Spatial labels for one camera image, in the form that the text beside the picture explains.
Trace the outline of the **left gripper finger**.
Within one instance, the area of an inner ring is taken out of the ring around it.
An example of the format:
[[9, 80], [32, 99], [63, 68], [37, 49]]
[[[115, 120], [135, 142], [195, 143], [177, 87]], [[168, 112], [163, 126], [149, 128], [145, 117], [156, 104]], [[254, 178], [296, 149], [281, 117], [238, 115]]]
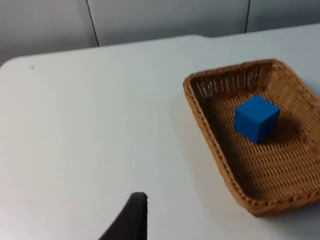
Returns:
[[147, 240], [148, 196], [133, 192], [101, 240]]

